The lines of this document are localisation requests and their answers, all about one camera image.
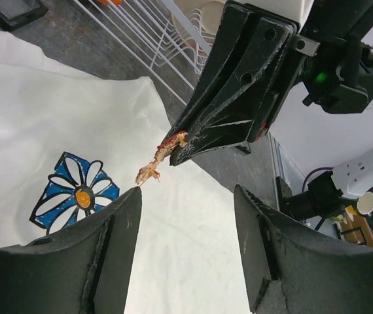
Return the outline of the red orange brooch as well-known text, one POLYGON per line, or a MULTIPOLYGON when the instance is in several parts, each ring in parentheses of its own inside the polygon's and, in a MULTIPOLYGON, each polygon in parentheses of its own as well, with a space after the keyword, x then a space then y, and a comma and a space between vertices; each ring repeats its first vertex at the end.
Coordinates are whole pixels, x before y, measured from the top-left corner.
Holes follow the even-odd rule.
POLYGON ((157 146, 153 160, 144 167, 140 168, 135 183, 137 186, 143 185, 150 178, 160 180, 160 173, 157 171, 158 166, 174 151, 176 147, 184 148, 187 145, 187 131, 180 131, 172 135, 157 146))

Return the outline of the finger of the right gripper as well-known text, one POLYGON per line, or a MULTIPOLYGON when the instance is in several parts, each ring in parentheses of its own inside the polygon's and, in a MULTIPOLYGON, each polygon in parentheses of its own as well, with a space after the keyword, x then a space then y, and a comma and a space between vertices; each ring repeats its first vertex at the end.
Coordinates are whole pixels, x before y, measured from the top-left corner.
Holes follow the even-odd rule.
POLYGON ((180 131, 191 133, 201 120, 216 115, 216 109, 222 105, 216 96, 228 90, 226 83, 241 61, 257 22, 258 8, 250 2, 226 2, 204 70, 187 106, 168 131, 166 139, 180 131))
POLYGON ((296 24, 292 21, 258 17, 249 45, 226 83, 228 90, 216 96, 222 105, 215 116, 201 120, 188 133, 186 147, 171 153, 171 166, 179 166, 204 152, 255 140, 255 130, 274 104, 272 85, 295 35, 296 24))

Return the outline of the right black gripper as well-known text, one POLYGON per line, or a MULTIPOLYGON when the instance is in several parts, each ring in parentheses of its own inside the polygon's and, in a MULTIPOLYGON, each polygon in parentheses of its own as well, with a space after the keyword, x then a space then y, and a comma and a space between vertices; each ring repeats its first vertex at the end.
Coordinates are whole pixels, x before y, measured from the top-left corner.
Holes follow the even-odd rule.
POLYGON ((363 112, 373 99, 373 1, 303 1, 305 21, 289 43, 272 90, 274 104, 255 131, 266 135, 287 94, 303 83, 306 106, 331 114, 363 112))

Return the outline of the white t-shirt with flower print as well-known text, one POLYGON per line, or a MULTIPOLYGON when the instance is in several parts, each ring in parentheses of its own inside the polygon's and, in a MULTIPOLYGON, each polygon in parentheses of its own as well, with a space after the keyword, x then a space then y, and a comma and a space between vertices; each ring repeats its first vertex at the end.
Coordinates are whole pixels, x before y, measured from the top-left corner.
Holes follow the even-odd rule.
POLYGON ((141 189, 123 313, 248 313, 234 197, 192 162, 135 184, 169 128, 152 80, 103 80, 0 31, 0 248, 141 189))

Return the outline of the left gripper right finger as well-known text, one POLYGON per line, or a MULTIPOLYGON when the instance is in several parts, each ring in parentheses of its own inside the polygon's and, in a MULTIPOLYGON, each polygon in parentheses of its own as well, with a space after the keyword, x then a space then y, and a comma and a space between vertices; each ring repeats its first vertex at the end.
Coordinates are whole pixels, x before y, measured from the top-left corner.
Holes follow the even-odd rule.
POLYGON ((334 239, 234 189, 249 310, 281 282, 288 313, 373 313, 373 248, 334 239))

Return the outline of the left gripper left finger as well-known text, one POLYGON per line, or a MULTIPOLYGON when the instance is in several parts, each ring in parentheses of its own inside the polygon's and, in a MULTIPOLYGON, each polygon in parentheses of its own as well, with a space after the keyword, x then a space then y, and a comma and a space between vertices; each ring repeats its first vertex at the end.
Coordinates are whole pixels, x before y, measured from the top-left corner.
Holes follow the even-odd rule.
POLYGON ((123 313, 141 189, 27 245, 0 248, 0 313, 123 313))

